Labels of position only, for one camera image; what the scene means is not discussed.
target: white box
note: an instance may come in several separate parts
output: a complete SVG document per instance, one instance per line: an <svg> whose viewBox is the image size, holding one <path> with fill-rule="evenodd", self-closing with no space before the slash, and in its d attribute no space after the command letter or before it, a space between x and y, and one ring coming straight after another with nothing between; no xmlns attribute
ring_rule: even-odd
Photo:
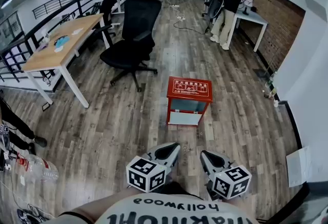
<svg viewBox="0 0 328 224"><path fill-rule="evenodd" d="M252 175L244 166L237 166L216 173L212 190L226 199L231 199L247 191L251 178Z"/></svg>
<svg viewBox="0 0 328 224"><path fill-rule="evenodd" d="M136 156L127 165L128 184L144 192L151 192L164 185L167 167Z"/></svg>

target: red fire extinguisher box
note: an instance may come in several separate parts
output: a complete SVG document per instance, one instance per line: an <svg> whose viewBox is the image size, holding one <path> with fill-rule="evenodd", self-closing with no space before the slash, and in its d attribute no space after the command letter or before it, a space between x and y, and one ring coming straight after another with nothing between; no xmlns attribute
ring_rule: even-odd
<svg viewBox="0 0 328 224"><path fill-rule="evenodd" d="M168 125L197 126L213 101L212 83L208 80L170 76L167 97Z"/></svg>

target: white desk leg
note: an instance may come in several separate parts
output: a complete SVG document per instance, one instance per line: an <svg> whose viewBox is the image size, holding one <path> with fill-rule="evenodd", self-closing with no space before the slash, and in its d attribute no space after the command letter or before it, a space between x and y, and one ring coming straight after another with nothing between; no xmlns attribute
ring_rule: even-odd
<svg viewBox="0 0 328 224"><path fill-rule="evenodd" d="M205 12L205 10L206 10L206 5L205 5L206 2L207 2L207 0L205 0L205 2L204 2L204 9L203 9L203 12Z"/></svg>
<svg viewBox="0 0 328 224"><path fill-rule="evenodd" d="M104 26L105 26L104 17L102 17L102 18L100 19L100 26L101 26L101 27L104 27ZM105 47L106 47L106 49L108 49L108 48L109 48L109 43L108 43L108 41L107 41L107 38L106 38L104 32L107 32L107 30L101 32L101 34L102 34L102 37L103 37L103 39L104 39Z"/></svg>
<svg viewBox="0 0 328 224"><path fill-rule="evenodd" d="M238 29L239 28L239 24L240 24L240 18L237 19L237 22L236 22L236 28Z"/></svg>
<svg viewBox="0 0 328 224"><path fill-rule="evenodd" d="M121 0L117 0L117 9L118 9L118 12L121 13Z"/></svg>
<svg viewBox="0 0 328 224"><path fill-rule="evenodd" d="M71 77L70 73L68 72L66 66L59 66L58 68L59 68L61 74L63 75L64 79L66 80L66 82L68 83L68 85L70 86L70 88L72 89L72 91L74 92L76 97L78 98L78 100L80 100L80 102L82 103L82 105L85 108L88 108L89 104L88 104L87 100L84 98L81 91L78 89L73 78Z"/></svg>
<svg viewBox="0 0 328 224"><path fill-rule="evenodd" d="M229 36L228 36L228 41L227 41L228 46L230 46L232 35L234 34L234 31L235 31L236 22L237 22L237 15L235 14L234 20L232 22L232 26L231 26L231 29L229 32Z"/></svg>
<svg viewBox="0 0 328 224"><path fill-rule="evenodd" d="M42 87L38 84L38 82L35 80L33 75L30 72L25 72L27 77L31 80L31 82L34 84L37 91L43 96L43 98L52 105L53 101L50 99L50 97L45 93L45 91L42 89Z"/></svg>
<svg viewBox="0 0 328 224"><path fill-rule="evenodd" d="M262 38L263 38L263 35L264 35L264 32L265 32L266 28L267 28L267 25L263 25L262 30L261 30L261 32L260 32L260 35L259 35L259 37L258 37L258 39L257 39L256 45L255 45L255 47L254 47L254 50L253 50L254 52L257 51L257 49L258 49L258 47L259 47L259 45L260 45L260 42L261 42L261 40L262 40Z"/></svg>
<svg viewBox="0 0 328 224"><path fill-rule="evenodd" d="M206 13L209 13L209 6L206 6Z"/></svg>

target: black shoe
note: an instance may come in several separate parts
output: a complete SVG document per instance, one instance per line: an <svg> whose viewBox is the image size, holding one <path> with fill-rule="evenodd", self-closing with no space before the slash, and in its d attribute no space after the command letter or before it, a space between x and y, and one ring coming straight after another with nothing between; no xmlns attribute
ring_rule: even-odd
<svg viewBox="0 0 328 224"><path fill-rule="evenodd" d="M28 149L28 151L29 151L29 153L31 155L36 155L34 143L29 143L29 149Z"/></svg>
<svg viewBox="0 0 328 224"><path fill-rule="evenodd" d="M47 146L47 140L43 137L36 136L34 142L37 143L40 147L45 148Z"/></svg>

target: blue object on desk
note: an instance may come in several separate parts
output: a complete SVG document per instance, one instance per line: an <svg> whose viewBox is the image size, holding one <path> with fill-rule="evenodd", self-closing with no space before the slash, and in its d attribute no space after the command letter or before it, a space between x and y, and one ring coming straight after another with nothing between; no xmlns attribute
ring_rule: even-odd
<svg viewBox="0 0 328 224"><path fill-rule="evenodd" d="M58 39L55 41L54 46L55 46L56 48L59 48L59 47L63 46L65 43L67 43L69 40L70 40L69 36L64 35L64 36L58 38Z"/></svg>

